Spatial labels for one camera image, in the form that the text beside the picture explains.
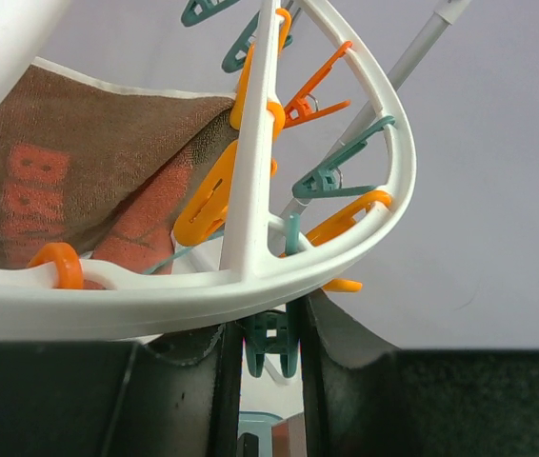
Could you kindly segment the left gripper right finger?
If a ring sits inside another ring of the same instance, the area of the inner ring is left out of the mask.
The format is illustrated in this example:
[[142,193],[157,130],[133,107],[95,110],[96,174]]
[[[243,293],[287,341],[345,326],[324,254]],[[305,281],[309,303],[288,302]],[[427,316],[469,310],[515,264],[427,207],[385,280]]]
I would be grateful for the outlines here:
[[539,350],[400,349],[297,302],[311,456],[539,456]]

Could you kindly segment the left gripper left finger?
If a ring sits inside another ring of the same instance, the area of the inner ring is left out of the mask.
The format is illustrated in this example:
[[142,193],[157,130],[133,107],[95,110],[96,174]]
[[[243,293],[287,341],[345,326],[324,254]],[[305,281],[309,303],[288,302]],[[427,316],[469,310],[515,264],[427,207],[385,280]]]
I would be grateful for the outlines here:
[[232,456],[242,338],[0,343],[0,456]]

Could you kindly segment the white round clip hanger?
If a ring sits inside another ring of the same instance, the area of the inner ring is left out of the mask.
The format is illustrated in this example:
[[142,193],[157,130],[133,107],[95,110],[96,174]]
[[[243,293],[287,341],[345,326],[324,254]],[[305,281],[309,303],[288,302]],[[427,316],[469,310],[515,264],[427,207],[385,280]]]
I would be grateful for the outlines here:
[[305,13],[334,45],[351,43],[349,67],[375,111],[390,115],[384,132],[390,158],[384,185],[391,206],[374,204],[345,233],[315,247],[299,239],[297,254],[269,249],[284,221],[270,213],[270,158],[279,19],[265,2],[252,59],[249,92],[235,158],[220,268],[174,275],[141,275],[85,259],[81,267],[96,290],[54,287],[45,264],[0,269],[0,340],[124,339],[237,320],[286,303],[324,285],[379,243],[405,213],[415,185],[416,153],[408,117],[388,77],[364,42],[327,1],[306,1]]

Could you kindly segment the teal plastic basin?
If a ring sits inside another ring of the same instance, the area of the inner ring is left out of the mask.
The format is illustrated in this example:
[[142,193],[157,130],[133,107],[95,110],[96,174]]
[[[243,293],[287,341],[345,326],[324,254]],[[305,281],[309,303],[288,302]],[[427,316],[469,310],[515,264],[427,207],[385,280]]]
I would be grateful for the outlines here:
[[253,436],[258,444],[256,447],[257,456],[271,457],[272,448],[272,428],[283,421],[283,419],[273,413],[261,411],[241,411],[238,418],[237,443],[240,449],[244,444],[243,436],[249,434]]

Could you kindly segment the teal clothes peg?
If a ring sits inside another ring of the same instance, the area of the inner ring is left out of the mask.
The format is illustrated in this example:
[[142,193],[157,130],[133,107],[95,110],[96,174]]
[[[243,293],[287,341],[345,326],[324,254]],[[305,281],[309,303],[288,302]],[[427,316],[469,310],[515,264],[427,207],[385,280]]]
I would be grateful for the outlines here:
[[280,357],[282,375],[292,378],[297,370],[299,325],[296,301],[286,309],[267,310],[244,320],[245,351],[251,376],[260,378],[267,354]]

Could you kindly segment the coral brown towel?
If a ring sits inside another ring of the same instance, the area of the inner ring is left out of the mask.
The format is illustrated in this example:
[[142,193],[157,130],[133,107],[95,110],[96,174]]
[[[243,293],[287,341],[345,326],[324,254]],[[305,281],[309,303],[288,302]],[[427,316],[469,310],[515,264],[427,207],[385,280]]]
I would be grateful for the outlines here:
[[237,136],[232,105],[36,59],[0,104],[0,268],[65,242],[136,273],[170,273],[173,225]]

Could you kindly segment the white silver clothes rack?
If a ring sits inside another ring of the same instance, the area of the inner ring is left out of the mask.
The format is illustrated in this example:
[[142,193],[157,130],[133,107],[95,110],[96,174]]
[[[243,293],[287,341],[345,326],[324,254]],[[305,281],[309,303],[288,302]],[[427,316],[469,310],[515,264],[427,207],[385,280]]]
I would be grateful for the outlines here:
[[[469,3],[470,0],[441,0],[435,6],[430,19],[420,29],[392,69],[387,73],[394,90],[400,89],[439,37],[457,21]],[[375,117],[376,112],[371,102],[367,102],[329,150],[327,157],[360,136],[365,129],[371,126],[371,122],[375,120]]]

